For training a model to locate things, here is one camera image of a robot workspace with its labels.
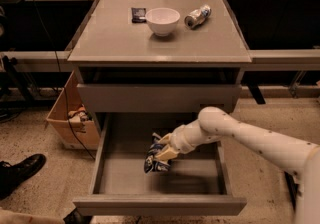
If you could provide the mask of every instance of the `white bowl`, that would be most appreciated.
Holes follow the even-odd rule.
[[[151,9],[146,13],[149,28],[157,36],[169,35],[177,26],[180,13],[170,8]]]

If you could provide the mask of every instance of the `floor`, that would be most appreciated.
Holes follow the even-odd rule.
[[[262,91],[266,104],[258,105],[244,92],[232,116],[265,129],[320,144],[320,106],[317,97],[275,98]],[[0,124],[0,159],[15,164],[34,153],[47,157],[44,168],[0,201],[17,212],[63,218],[73,210],[74,197],[87,195],[94,161],[84,150],[65,149],[46,122],[49,109],[29,109]],[[259,223],[289,224],[293,208],[284,173],[231,138],[222,144],[236,197],[247,198],[238,216],[142,216],[139,223]],[[96,217],[92,223],[137,223],[138,216]]]

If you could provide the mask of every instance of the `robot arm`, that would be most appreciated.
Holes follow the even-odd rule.
[[[293,175],[298,183],[295,224],[315,224],[320,220],[320,147],[314,143],[262,129],[232,118],[214,107],[204,108],[198,119],[178,127],[159,143],[165,147],[155,155],[166,161],[187,154],[201,144],[229,136]]]

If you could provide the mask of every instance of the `person's foot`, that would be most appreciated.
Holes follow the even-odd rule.
[[[91,216],[82,216],[77,209],[74,209],[63,220],[65,224],[89,224]]]
[[[46,157],[42,154],[32,155],[16,165],[0,162],[0,200],[9,196],[22,182],[35,175],[45,162]]]

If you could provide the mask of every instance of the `silver can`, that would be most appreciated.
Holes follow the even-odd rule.
[[[204,4],[199,9],[196,9],[188,14],[184,19],[184,23],[190,29],[201,25],[211,15],[211,8],[209,5]]]

